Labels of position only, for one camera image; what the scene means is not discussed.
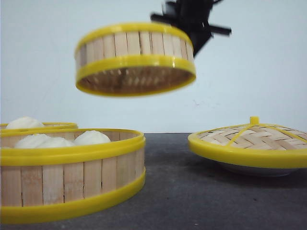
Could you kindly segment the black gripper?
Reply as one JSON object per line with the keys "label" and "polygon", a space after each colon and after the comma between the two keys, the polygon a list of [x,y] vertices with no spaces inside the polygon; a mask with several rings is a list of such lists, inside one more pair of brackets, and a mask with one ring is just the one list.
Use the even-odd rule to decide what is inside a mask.
{"label": "black gripper", "polygon": [[209,24],[208,19],[219,0],[167,0],[161,14],[151,13],[153,22],[166,23],[185,32],[193,45],[193,55],[213,37],[214,34],[229,36],[232,29]]}

